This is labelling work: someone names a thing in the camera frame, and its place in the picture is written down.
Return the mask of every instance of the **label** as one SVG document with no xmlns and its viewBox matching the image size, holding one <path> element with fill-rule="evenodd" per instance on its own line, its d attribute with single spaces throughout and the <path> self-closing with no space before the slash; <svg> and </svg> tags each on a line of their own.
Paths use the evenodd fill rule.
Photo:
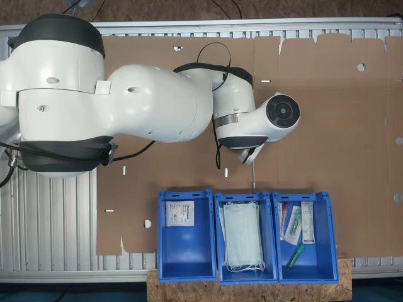
<svg viewBox="0 0 403 302">
<path fill-rule="evenodd" d="M 302 201 L 302 243 L 315 243 L 314 231 L 314 203 L 312 201 Z"/>
<path fill-rule="evenodd" d="M 195 225 L 195 202 L 166 201 L 166 226 L 167 227 L 193 227 Z"/>
</svg>

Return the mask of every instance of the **green syringe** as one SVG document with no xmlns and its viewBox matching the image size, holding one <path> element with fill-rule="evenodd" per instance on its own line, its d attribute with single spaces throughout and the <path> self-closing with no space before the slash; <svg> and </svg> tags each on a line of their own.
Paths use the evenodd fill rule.
<svg viewBox="0 0 403 302">
<path fill-rule="evenodd" d="M 300 257 L 300 254 L 304 250 L 305 245 L 301 243 L 298 248 L 295 250 L 294 254 L 292 254 L 290 261 L 288 261 L 287 268 L 291 269 L 294 266 L 295 261 L 297 261 L 298 257 Z"/>
<path fill-rule="evenodd" d="M 298 209 L 295 212 L 295 219 L 294 219 L 294 222 L 293 222 L 293 224 L 291 226 L 290 235 L 292 235 L 292 236 L 295 235 L 295 232 L 297 231 L 297 228 L 298 228 L 298 226 L 300 224 L 300 220 L 301 220 L 301 209 Z"/>
</svg>

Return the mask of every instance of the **sterile packaging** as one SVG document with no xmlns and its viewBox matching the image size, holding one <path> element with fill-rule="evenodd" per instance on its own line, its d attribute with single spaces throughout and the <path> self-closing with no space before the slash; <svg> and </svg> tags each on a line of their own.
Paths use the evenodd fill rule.
<svg viewBox="0 0 403 302">
<path fill-rule="evenodd" d="M 277 212 L 278 212 L 278 224 L 281 227 L 281 220 L 283 219 L 283 204 L 279 201 L 277 201 Z"/>
<path fill-rule="evenodd" d="M 281 209 L 281 217 L 280 219 L 280 240 L 284 240 L 284 226 L 285 226 L 285 218 L 287 217 L 288 212 L 288 203 L 284 203 L 284 208 Z"/>
<path fill-rule="evenodd" d="M 287 231 L 285 232 L 284 240 L 290 244 L 297 245 L 298 240 L 301 235 L 301 207 L 293 206 L 291 212 L 290 222 L 287 226 Z"/>
<path fill-rule="evenodd" d="M 167 227 L 193 227 L 195 225 L 195 202 L 166 201 L 165 216 Z"/>
<path fill-rule="evenodd" d="M 302 211 L 302 243 L 313 244 L 315 243 L 314 202 L 301 201 L 301 211 Z"/>
</svg>

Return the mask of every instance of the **white package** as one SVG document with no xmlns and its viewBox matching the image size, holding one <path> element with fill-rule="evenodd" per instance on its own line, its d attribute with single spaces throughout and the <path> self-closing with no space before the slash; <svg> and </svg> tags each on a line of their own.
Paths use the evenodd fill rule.
<svg viewBox="0 0 403 302">
<path fill-rule="evenodd" d="M 258 220 L 258 223 L 259 223 L 259 205 L 257 205 L 256 207 L 258 209 L 256 211 L 256 216 L 257 216 L 257 220 Z M 224 208 L 219 208 L 219 216 L 220 216 L 220 225 L 221 225 L 222 236 L 224 238 L 224 245 L 225 245 L 224 262 L 227 263 L 228 262 L 228 253 L 227 253 L 227 242 L 225 240 Z M 263 258 L 263 250 L 262 250 L 261 240 L 259 241 L 259 243 L 260 243 L 260 254 L 262 255 L 262 258 Z"/>
<path fill-rule="evenodd" d="M 302 201 L 302 243 L 313 244 L 315 243 L 314 231 L 314 202 Z"/>
<path fill-rule="evenodd" d="M 227 203 L 224 206 L 229 271 L 264 269 L 258 217 L 256 203 Z"/>
<path fill-rule="evenodd" d="M 283 222 L 283 203 L 277 201 L 277 212 L 278 212 L 278 230 L 280 233 L 280 240 L 284 240 L 283 232 L 281 231 L 281 223 Z"/>
<path fill-rule="evenodd" d="M 225 256 L 224 256 L 224 262 L 227 263 L 228 259 L 228 254 L 227 254 L 227 242 L 225 241 L 225 220 L 224 220 L 224 209 L 219 208 L 219 215 L 220 215 L 220 224 L 221 224 L 221 230 L 222 230 L 222 236 L 224 238 L 224 245 L 225 245 Z"/>
<path fill-rule="evenodd" d="M 166 201 L 165 216 L 167 227 L 193 227 L 195 225 L 195 202 Z"/>
<path fill-rule="evenodd" d="M 299 221 L 298 221 L 298 225 L 297 225 L 297 228 L 295 230 L 295 233 L 292 234 L 292 232 L 291 232 L 291 230 L 293 228 L 293 224 L 294 224 L 294 221 L 295 221 L 297 211 L 301 212 L 301 207 L 300 206 L 293 206 L 292 207 L 292 212 L 291 212 L 290 222 L 288 222 L 287 231 L 285 232 L 285 235 L 284 235 L 284 240 L 287 241 L 290 244 L 293 244 L 293 245 L 298 244 L 299 238 L 301 236 L 301 229 L 302 229 L 301 218 L 300 218 Z"/>
</svg>

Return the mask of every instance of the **black cable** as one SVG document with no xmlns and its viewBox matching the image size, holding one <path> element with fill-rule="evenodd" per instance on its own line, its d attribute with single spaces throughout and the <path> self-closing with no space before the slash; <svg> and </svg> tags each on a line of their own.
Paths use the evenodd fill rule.
<svg viewBox="0 0 403 302">
<path fill-rule="evenodd" d="M 151 143 L 149 143 L 147 146 L 145 146 L 143 149 L 141 149 L 140 151 L 134 153 L 134 154 L 130 154 L 130 155 L 126 155 L 126 156 L 122 156 L 122 157 L 117 157 L 115 159 L 113 159 L 114 162 L 117 162 L 118 160 L 123 160 L 123 159 L 131 159 L 132 157 L 138 156 L 141 153 L 143 153 L 144 151 L 146 151 L 149 147 L 152 146 L 153 143 L 155 143 L 156 141 L 153 140 Z"/>
<path fill-rule="evenodd" d="M 5 153 L 8 157 L 10 157 L 10 154 L 8 153 L 7 150 L 4 150 L 4 153 Z M 22 166 L 20 166 L 20 165 L 18 165 L 18 168 L 19 168 L 19 170 L 22 170 L 22 171 L 28 171 L 28 170 L 29 170 L 28 168 L 22 168 Z"/>
<path fill-rule="evenodd" d="M 0 146 L 2 146 L 4 148 L 8 148 L 8 149 L 17 150 L 20 152 L 26 152 L 26 153 L 33 154 L 33 155 L 50 157 L 51 159 L 66 160 L 69 162 L 99 162 L 99 163 L 101 162 L 101 159 L 99 159 L 99 160 L 76 159 L 74 157 L 68 157 L 68 156 L 63 156 L 63 155 L 57 155 L 57 154 L 51 154 L 51 153 L 45 153 L 45 152 L 39 152 L 39 151 L 29 150 L 29 149 L 25 149 L 25 148 L 20 148 L 20 147 L 8 145 L 7 143 L 2 143 L 2 142 L 0 142 Z"/>
<path fill-rule="evenodd" d="M 222 81 L 222 83 L 219 85 L 219 87 L 216 87 L 213 89 L 213 91 L 216 91 L 218 88 L 220 88 L 221 86 L 224 85 L 224 83 L 226 82 L 226 80 L 228 79 L 228 73 L 230 71 L 231 68 L 231 52 L 229 51 L 228 47 L 225 46 L 225 44 L 221 43 L 221 42 L 212 42 L 207 44 L 206 46 L 204 46 L 200 52 L 199 55 L 197 56 L 197 60 L 196 63 L 199 62 L 199 58 L 200 58 L 200 54 L 202 54 L 202 51 L 204 48 L 208 47 L 211 44 L 221 44 L 223 45 L 227 50 L 228 50 L 228 54 L 229 54 L 229 62 L 228 62 L 228 66 L 226 67 L 226 71 L 224 74 L 224 80 Z M 213 122 L 213 131 L 214 131 L 214 139 L 215 139 L 215 145 L 217 146 L 217 152 L 215 153 L 215 165 L 217 166 L 217 169 L 221 169 L 221 155 L 220 155 L 220 148 L 221 148 L 221 144 L 219 144 L 219 141 L 217 140 L 217 134 L 215 132 L 215 120 L 214 120 L 214 116 L 212 116 L 212 122 Z"/>
<path fill-rule="evenodd" d="M 217 152 L 215 153 L 215 165 L 217 166 L 217 169 L 221 169 L 221 155 L 220 155 L 220 149 L 221 149 L 221 144 L 219 144 L 219 141 L 217 140 L 217 134 L 215 132 L 215 120 L 214 116 L 212 116 L 212 123 L 213 123 L 213 132 L 214 132 L 214 139 L 215 139 L 215 145 L 217 147 Z"/>
<path fill-rule="evenodd" d="M 6 178 L 0 183 L 0 188 L 4 187 L 4 185 L 10 180 L 11 176 L 13 176 L 14 173 L 14 167 L 10 167 L 10 170 L 8 171 L 8 174 Z"/>
<path fill-rule="evenodd" d="M 213 91 L 216 91 L 218 88 L 220 88 L 221 86 L 224 85 L 224 83 L 226 82 L 226 80 L 227 80 L 227 78 L 228 78 L 228 73 L 229 73 L 230 68 L 231 68 L 231 53 L 230 53 L 228 47 L 225 46 L 225 44 L 223 44 L 223 43 L 221 43 L 221 42 L 212 42 L 212 43 L 207 44 L 206 46 L 204 46 L 204 47 L 200 50 L 199 55 L 197 56 L 196 63 L 199 62 L 199 57 L 200 57 L 200 55 L 202 54 L 202 51 L 204 50 L 204 48 L 208 47 L 208 46 L 211 45 L 211 44 L 221 44 L 222 46 L 224 46 L 224 47 L 228 50 L 228 54 L 229 54 L 229 63 L 228 63 L 228 66 L 226 67 L 225 75 L 223 76 L 224 80 L 223 80 L 222 83 L 219 85 L 219 87 L 216 87 L 216 88 L 213 89 Z"/>
<path fill-rule="evenodd" d="M 69 8 L 67 8 L 62 14 L 66 14 L 66 12 L 68 12 L 70 9 L 72 9 L 74 6 L 76 6 L 77 4 L 79 4 L 81 0 L 76 1 L 75 3 L 71 4 L 69 6 Z"/>
<path fill-rule="evenodd" d="M 399 14 L 399 13 L 397 13 L 397 14 L 389 14 L 389 15 L 387 15 L 387 17 L 388 17 L 388 18 L 389 18 L 389 17 L 391 17 L 391 18 L 393 18 L 393 17 L 398 17 L 398 18 L 400 18 L 400 19 L 403 20 L 403 14 Z"/>
<path fill-rule="evenodd" d="M 242 165 L 246 163 L 247 159 L 249 158 L 249 156 L 251 156 L 253 154 L 255 149 L 256 149 L 256 147 L 249 149 L 249 151 L 247 152 L 247 156 L 245 157 L 244 161 L 242 162 Z"/>
<path fill-rule="evenodd" d="M 239 17 L 240 17 L 240 19 L 242 19 L 242 11 L 241 11 L 241 9 L 239 8 L 238 4 L 237 4 L 234 0 L 231 0 L 231 1 L 232 1 L 232 3 L 234 3 L 235 6 L 237 7 L 238 12 L 239 12 Z"/>
<path fill-rule="evenodd" d="M 219 6 L 219 4 L 217 2 L 215 2 L 214 0 L 212 0 L 212 2 L 222 10 L 222 12 L 228 17 L 228 19 L 231 19 L 231 17 L 224 11 L 224 8 Z"/>
<path fill-rule="evenodd" d="M 101 11 L 103 5 L 105 4 L 106 0 L 103 0 L 101 7 L 99 8 L 98 12 L 96 13 L 95 17 L 91 20 L 91 22 L 94 22 L 95 18 L 98 17 L 99 12 Z"/>
</svg>

